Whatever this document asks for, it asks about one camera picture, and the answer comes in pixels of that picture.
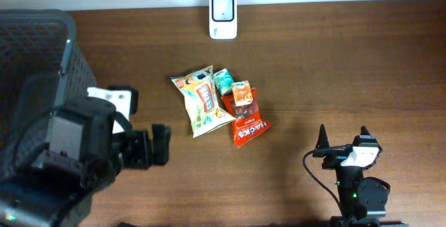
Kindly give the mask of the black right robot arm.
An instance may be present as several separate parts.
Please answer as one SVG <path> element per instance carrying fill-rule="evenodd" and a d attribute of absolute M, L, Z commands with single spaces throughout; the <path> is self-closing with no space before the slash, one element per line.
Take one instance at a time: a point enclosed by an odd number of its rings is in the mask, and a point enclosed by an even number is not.
<path fill-rule="evenodd" d="M 315 148 L 304 155 L 302 164 L 315 182 L 333 197 L 340 210 L 339 216 L 330 217 L 329 226 L 405 226 L 400 221 L 381 221 L 386 216 L 391 186 L 379 178 L 364 176 L 364 171 L 376 163 L 382 151 L 376 137 L 365 126 L 351 144 L 343 146 L 331 146 L 325 126 L 320 126 Z M 309 170 L 306 158 L 310 155 L 323 160 L 323 170 L 335 171 L 337 195 Z"/>

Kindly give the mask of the beige snack chip bag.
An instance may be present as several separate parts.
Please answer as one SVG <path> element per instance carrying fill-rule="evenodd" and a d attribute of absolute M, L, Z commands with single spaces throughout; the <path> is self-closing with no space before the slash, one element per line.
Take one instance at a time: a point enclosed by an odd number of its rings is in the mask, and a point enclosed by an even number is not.
<path fill-rule="evenodd" d="M 171 81 L 184 96 L 194 139 L 236 119 L 219 105 L 212 65 Z"/>

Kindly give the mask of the orange Kleenex tissue pack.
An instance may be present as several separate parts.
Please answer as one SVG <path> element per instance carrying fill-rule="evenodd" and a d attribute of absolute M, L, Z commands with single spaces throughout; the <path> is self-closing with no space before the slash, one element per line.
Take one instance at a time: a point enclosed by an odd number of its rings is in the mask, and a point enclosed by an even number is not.
<path fill-rule="evenodd" d="M 252 89 L 247 80 L 232 83 L 232 93 L 237 107 L 249 105 L 253 102 Z"/>

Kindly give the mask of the red Hacks candy bag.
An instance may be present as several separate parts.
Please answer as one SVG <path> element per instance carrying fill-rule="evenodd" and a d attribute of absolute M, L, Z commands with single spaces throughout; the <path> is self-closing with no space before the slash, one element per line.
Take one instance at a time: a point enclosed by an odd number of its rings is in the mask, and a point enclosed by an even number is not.
<path fill-rule="evenodd" d="M 271 127 L 270 122 L 261 118 L 257 89 L 251 89 L 253 102 L 240 107 L 236 106 L 234 96 L 226 95 L 222 101 L 226 110 L 235 118 L 232 122 L 233 141 L 239 148 Z"/>

